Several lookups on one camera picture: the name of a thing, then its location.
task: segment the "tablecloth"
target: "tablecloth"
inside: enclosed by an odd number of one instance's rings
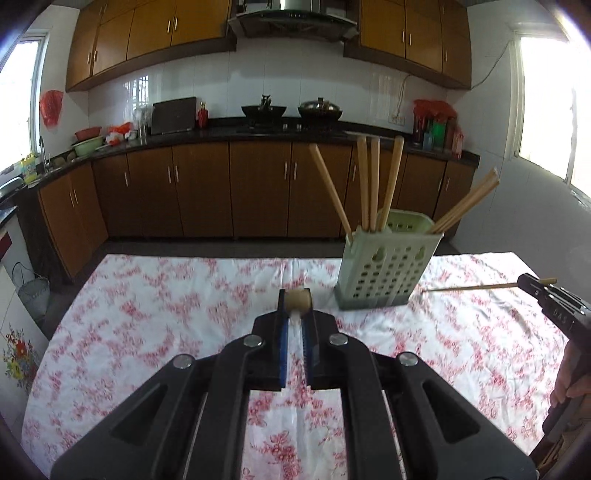
[[[308,287],[314,308],[373,351],[414,351],[521,449],[541,438],[565,337],[517,288],[425,293],[504,283],[531,270],[512,253],[433,257],[405,306],[341,312],[340,260],[108,255],[63,318],[28,400],[21,444],[49,475],[55,460],[178,353],[220,352],[277,308],[280,288]],[[243,480],[346,477],[337,391],[306,387],[301,325],[290,320],[288,381],[252,392]]]

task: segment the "bowl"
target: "bowl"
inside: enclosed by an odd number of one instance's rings
[[[100,127],[85,128],[84,130],[77,131],[74,135],[78,142],[90,140],[91,138],[96,138],[100,135]]]
[[[89,140],[77,143],[74,145],[74,151],[78,157],[83,157],[84,155],[88,155],[99,148],[103,144],[103,140],[103,137],[94,137]]]

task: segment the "red bottle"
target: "red bottle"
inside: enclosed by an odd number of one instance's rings
[[[207,121],[209,120],[209,113],[205,108],[205,102],[201,102],[201,108],[197,112],[197,121],[199,128],[207,128]]]

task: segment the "chopstick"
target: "chopstick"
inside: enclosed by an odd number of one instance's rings
[[[542,285],[553,285],[558,282],[558,278],[550,277],[539,280]],[[494,290],[496,288],[514,288],[518,287],[517,283],[494,283],[492,285],[474,285],[471,287],[447,287],[447,288],[432,288],[431,290],[425,290],[426,292],[431,291],[460,291],[460,290]]]
[[[357,161],[359,162],[359,189],[361,190],[361,228],[369,231],[368,141],[357,137]]]
[[[392,199],[394,198],[394,190],[396,189],[396,180],[398,178],[398,170],[400,170],[400,162],[402,160],[402,149],[404,148],[404,137],[397,135],[394,139],[394,151],[392,152],[392,164],[390,165],[390,175],[388,177],[388,186],[386,187],[386,197],[384,199],[384,206],[379,216],[378,232],[382,232],[386,228],[388,222],[388,214],[392,206]]]
[[[441,217],[433,225],[428,233],[443,233],[453,225],[458,223],[461,218],[478,204],[484,197],[493,191],[500,183],[496,169],[493,168],[485,178],[478,183],[470,192],[460,200],[449,212]]]
[[[375,232],[378,220],[379,137],[371,139],[371,198],[369,200],[369,230]]]
[[[343,224],[343,228],[345,229],[345,233],[347,234],[347,239],[350,243],[353,242],[353,232],[351,231],[351,225],[349,224],[349,219],[347,218],[347,214],[345,213],[345,209],[343,208],[343,204],[340,202],[339,194],[336,192],[335,184],[333,183],[332,179],[330,178],[330,173],[328,168],[326,168],[326,164],[324,163],[324,158],[322,158],[322,154],[320,153],[320,149],[318,148],[317,144],[310,144],[309,145],[310,153],[312,154],[312,159],[314,163],[316,163],[316,167],[320,172],[320,176],[324,181],[324,185],[326,185],[326,189],[329,192],[330,199],[333,202],[333,206],[335,207],[336,213],[339,215],[340,221]]]

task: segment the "range hood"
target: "range hood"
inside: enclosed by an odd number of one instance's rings
[[[295,37],[345,41],[358,35],[357,23],[322,13],[320,0],[269,0],[267,4],[244,4],[246,12],[228,23],[237,37]]]

